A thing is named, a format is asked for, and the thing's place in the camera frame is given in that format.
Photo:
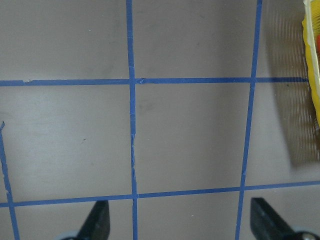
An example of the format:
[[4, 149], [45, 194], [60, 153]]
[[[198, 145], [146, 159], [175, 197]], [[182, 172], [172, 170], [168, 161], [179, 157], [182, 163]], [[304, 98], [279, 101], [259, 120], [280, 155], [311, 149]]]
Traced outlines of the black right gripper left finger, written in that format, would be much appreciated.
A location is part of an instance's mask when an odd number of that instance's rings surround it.
[[97, 201], [80, 228], [77, 238], [80, 240], [107, 240], [110, 235], [111, 222], [109, 202]]

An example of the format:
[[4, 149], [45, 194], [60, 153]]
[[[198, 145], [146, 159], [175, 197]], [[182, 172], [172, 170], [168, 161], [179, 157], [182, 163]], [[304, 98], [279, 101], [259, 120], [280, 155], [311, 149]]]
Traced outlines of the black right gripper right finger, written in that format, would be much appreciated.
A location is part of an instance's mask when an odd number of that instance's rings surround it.
[[291, 240], [296, 232], [262, 197], [250, 200], [250, 229], [256, 240]]

